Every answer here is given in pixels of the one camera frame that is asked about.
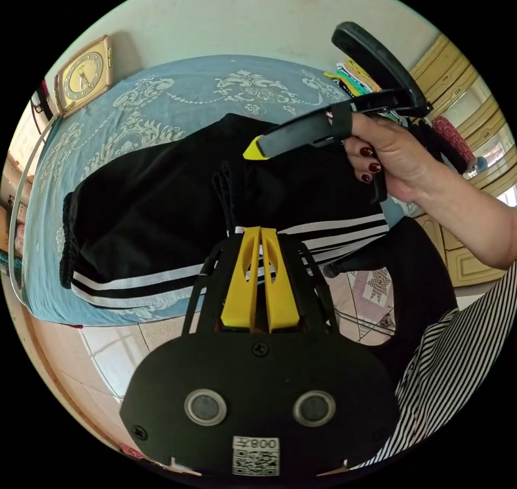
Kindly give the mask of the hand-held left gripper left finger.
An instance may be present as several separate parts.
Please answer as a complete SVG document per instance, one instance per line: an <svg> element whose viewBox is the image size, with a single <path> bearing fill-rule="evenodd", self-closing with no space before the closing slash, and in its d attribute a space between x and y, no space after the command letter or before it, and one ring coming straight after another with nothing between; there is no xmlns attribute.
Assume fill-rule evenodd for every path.
<svg viewBox="0 0 517 489"><path fill-rule="evenodd" d="M260 227L245 228L227 291L221 322L225 328L252 332L255 325Z"/></svg>

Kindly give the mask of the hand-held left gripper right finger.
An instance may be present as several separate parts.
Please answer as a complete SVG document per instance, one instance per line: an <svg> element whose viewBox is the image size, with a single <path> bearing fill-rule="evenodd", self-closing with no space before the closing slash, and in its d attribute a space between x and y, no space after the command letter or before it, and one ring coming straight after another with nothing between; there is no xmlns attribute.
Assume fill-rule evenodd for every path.
<svg viewBox="0 0 517 489"><path fill-rule="evenodd" d="M276 230L262 227L261 243L269 332L296 328L299 313Z"/></svg>

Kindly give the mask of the person's right hand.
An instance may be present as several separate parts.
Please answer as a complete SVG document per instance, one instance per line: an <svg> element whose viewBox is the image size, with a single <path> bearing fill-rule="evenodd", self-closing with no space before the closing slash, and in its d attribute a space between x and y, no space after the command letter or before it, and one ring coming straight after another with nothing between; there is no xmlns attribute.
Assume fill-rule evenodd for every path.
<svg viewBox="0 0 517 489"><path fill-rule="evenodd" d="M404 202L426 202L441 164L405 128L383 117L352 114L352 134L343 141L355 176L371 183L385 175L387 192Z"/></svg>

